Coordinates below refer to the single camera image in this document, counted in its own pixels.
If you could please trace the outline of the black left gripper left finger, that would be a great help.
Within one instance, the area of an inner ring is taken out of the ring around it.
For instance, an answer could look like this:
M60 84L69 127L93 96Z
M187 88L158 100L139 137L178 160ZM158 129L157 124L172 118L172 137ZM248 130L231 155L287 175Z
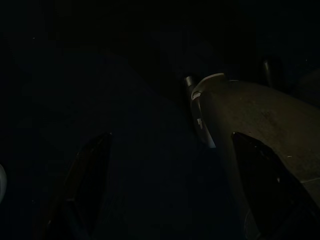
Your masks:
M90 240L103 210L113 135L92 138L76 154L48 205L33 220L34 240Z

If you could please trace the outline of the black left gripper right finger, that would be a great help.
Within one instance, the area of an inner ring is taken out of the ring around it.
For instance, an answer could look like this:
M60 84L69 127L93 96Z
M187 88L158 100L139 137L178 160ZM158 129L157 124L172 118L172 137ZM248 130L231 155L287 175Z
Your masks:
M263 142L232 134L242 188L256 240L318 240L320 209L278 155Z

